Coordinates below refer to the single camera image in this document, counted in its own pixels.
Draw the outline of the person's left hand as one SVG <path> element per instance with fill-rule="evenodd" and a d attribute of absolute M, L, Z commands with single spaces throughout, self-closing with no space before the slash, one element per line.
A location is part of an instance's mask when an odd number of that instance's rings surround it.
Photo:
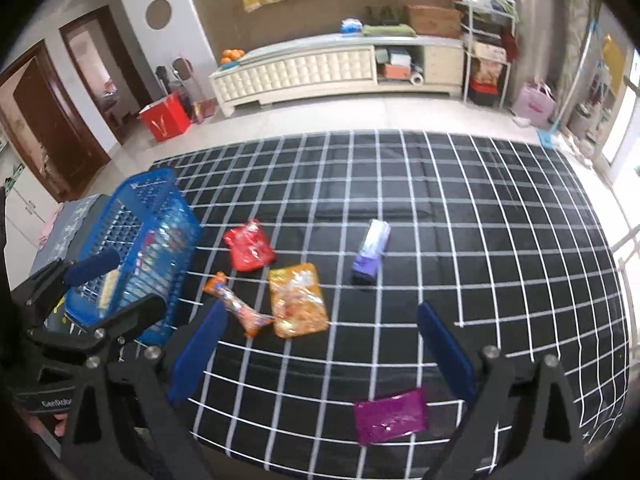
<path fill-rule="evenodd" d="M 35 434 L 43 434 L 45 431 L 49 431 L 55 437 L 62 438 L 66 431 L 67 413 L 45 415 L 27 413 L 25 420 Z"/>

